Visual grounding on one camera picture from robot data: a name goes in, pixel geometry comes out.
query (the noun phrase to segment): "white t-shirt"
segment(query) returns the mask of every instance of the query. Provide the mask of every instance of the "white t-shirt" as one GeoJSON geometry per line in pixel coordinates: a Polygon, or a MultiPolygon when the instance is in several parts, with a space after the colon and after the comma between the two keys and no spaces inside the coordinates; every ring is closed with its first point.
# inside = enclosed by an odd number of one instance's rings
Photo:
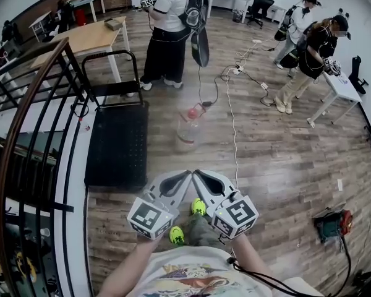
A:
{"type": "Polygon", "coordinates": [[[154,10],[165,14],[161,20],[154,22],[154,27],[168,32],[180,32],[186,27],[179,19],[186,10],[188,0],[157,0],[154,5],[154,10]]]}
{"type": "Polygon", "coordinates": [[[294,10],[291,16],[292,25],[289,27],[288,32],[294,44],[297,44],[305,29],[313,22],[312,11],[304,15],[302,13],[303,8],[304,6],[297,6],[297,9],[294,10]]]}
{"type": "Polygon", "coordinates": [[[184,246],[152,254],[128,297],[272,297],[271,290],[227,263],[228,253],[212,247],[184,246]]]}

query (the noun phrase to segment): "black t-shirt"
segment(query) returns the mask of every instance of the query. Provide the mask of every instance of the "black t-shirt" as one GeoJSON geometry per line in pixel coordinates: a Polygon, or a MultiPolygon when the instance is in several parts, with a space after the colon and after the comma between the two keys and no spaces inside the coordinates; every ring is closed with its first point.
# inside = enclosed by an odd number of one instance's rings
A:
{"type": "MultiPolygon", "coordinates": [[[[334,55],[337,38],[322,27],[307,39],[307,47],[312,47],[322,58],[334,55]]],[[[323,66],[306,50],[300,54],[299,68],[307,76],[316,79],[323,72],[323,66]]]]}

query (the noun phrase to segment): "black pants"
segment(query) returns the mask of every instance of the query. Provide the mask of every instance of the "black pants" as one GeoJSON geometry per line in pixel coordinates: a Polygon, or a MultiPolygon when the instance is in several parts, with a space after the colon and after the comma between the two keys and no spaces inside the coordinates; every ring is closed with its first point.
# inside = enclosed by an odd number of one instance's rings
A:
{"type": "Polygon", "coordinates": [[[189,34],[188,28],[180,32],[167,32],[154,28],[148,45],[144,76],[140,81],[147,84],[164,76],[173,82],[181,82],[189,34]]]}

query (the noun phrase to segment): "black cap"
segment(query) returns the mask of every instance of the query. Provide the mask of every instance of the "black cap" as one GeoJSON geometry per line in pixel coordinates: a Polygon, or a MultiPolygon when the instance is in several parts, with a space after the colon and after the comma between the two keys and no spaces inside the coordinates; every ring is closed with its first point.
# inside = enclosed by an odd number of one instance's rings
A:
{"type": "Polygon", "coordinates": [[[335,20],[339,24],[339,29],[341,31],[347,32],[349,30],[349,24],[348,20],[340,14],[333,17],[333,20],[335,20]]]}

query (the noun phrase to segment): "neon yellow shoe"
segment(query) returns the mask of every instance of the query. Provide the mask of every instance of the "neon yellow shoe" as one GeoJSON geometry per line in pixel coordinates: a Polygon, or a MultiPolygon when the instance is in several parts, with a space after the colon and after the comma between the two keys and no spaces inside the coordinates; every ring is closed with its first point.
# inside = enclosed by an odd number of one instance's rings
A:
{"type": "Polygon", "coordinates": [[[184,245],[184,233],[179,226],[174,226],[169,232],[169,239],[175,245],[184,245]]]}
{"type": "Polygon", "coordinates": [[[194,214],[195,212],[199,212],[201,215],[206,215],[206,205],[205,203],[196,198],[191,204],[191,212],[194,214]]]}

